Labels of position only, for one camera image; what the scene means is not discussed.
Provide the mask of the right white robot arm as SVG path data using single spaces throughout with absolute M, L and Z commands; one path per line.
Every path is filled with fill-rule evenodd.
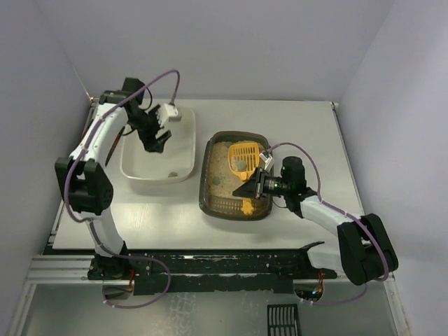
M 351 215 L 319 199 L 318 193 L 307 185 L 299 157 L 284 158 L 280 176 L 270 176 L 265 169 L 256 168 L 232 194 L 253 200 L 268 195 L 282 197 L 290 212 L 334 234 L 342 270 L 357 286 L 382 279 L 398 269 L 398 257 L 381 218 L 374 213 Z

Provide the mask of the white plastic bin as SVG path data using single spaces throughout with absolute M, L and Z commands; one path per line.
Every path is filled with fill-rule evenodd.
M 189 177 L 195 165 L 195 113 L 183 106 L 178 110 L 182 119 L 167 124 L 172 136 L 166 142 L 163 153 L 146 152 L 136 133 L 124 138 L 120 171 L 126 178 L 147 184 L 162 184 L 181 182 Z M 178 176 L 169 178 L 170 172 L 176 172 Z

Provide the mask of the dark brown litter box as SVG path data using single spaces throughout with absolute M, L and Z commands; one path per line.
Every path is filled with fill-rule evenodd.
M 199 207 L 207 215 L 231 221 L 259 221 L 267 217 L 272 210 L 272 198 L 253 200 L 254 212 L 250 215 L 242 211 L 242 199 L 232 199 L 212 195 L 209 184 L 212 182 L 212 147 L 218 142 L 254 141 L 264 148 L 270 147 L 269 141 L 260 134 L 239 131 L 222 131 L 214 134 L 206 144 L 199 185 Z

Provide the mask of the yellow litter scoop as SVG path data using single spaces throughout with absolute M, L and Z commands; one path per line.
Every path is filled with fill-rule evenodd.
M 259 167 L 259 154 L 260 147 L 259 144 L 254 141 L 240 141 L 237 143 L 232 143 L 228 149 L 228 166 L 230 171 L 239 180 L 239 187 L 247 182 L 256 168 Z M 244 160 L 247 163 L 245 171 L 239 171 L 236 167 L 236 162 L 238 160 Z

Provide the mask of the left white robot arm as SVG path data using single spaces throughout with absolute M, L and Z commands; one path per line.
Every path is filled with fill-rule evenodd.
M 92 123 L 76 149 L 60 157 L 55 172 L 67 213 L 77 223 L 86 223 L 94 239 L 95 253 L 104 258 L 126 258 L 125 241 L 111 215 L 113 184 L 104 170 L 109 151 L 121 129 L 130 126 L 148 153 L 162 153 L 172 133 L 163 129 L 163 110 L 141 108 L 147 85 L 126 78 L 121 90 L 105 91 Z

